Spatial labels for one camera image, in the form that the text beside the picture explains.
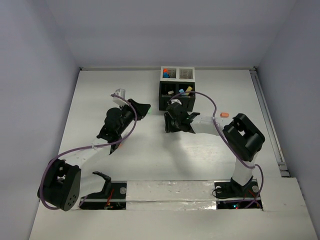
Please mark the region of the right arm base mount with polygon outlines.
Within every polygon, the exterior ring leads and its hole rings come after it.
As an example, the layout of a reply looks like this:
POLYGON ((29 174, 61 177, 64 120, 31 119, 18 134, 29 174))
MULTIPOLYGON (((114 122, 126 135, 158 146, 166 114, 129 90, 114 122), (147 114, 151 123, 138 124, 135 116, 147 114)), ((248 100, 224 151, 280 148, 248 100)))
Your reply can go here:
POLYGON ((259 186, 251 179, 245 186, 229 181, 217 181, 211 194, 216 198, 218 210, 263 209, 259 186))

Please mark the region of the yellow highlighter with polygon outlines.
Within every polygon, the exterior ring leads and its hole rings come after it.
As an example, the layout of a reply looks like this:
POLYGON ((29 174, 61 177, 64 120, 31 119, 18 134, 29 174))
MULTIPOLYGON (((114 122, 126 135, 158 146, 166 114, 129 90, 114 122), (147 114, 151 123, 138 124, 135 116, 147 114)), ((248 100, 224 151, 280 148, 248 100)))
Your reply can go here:
POLYGON ((193 88, 191 86, 189 86, 185 91, 185 95, 188 96, 192 90, 193 90, 193 88))

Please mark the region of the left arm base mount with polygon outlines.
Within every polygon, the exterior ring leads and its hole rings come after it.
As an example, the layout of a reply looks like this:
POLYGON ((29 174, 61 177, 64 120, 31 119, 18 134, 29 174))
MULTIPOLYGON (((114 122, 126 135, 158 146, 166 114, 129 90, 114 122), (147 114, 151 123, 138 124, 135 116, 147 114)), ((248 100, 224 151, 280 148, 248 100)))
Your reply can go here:
POLYGON ((125 210, 127 201, 127 182, 112 181, 112 178, 102 172, 93 171, 103 181, 100 191, 94 191, 80 199, 82 210, 125 210))

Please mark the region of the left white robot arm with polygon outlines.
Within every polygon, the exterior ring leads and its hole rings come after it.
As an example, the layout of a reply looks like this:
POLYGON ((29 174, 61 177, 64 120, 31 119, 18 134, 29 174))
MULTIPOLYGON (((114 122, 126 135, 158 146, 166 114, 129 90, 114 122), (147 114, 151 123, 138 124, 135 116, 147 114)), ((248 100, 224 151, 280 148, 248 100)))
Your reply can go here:
POLYGON ((151 108, 150 104, 119 98, 117 107, 106 112, 104 124, 91 145, 67 150, 54 157, 47 165, 37 192, 49 210, 69 211, 80 207, 89 198, 110 199, 112 179, 101 170, 90 168, 107 151, 111 155, 121 142, 130 124, 137 124, 151 108))

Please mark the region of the light blue highlighter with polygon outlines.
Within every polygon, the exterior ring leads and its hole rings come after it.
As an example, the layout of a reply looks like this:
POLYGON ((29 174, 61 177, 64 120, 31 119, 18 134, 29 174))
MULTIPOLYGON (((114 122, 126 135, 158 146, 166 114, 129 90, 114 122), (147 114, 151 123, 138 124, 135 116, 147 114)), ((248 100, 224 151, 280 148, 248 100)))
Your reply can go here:
POLYGON ((185 96, 185 97, 189 96, 189 93, 186 92, 184 89, 180 89, 178 92, 180 93, 180 96, 185 96))

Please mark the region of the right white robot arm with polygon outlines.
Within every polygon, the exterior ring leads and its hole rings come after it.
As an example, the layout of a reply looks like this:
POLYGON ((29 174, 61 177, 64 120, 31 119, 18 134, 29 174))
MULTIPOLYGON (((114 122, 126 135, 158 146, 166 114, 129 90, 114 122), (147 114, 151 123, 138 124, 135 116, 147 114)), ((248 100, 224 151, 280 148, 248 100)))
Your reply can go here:
POLYGON ((256 154, 262 149, 266 139, 245 114, 239 113, 229 124, 222 125, 220 118, 204 116, 199 112, 189 114, 182 105, 175 102, 166 108, 164 120, 166 133, 182 131, 221 137, 236 157, 230 190, 235 196, 242 196, 248 191, 256 154))

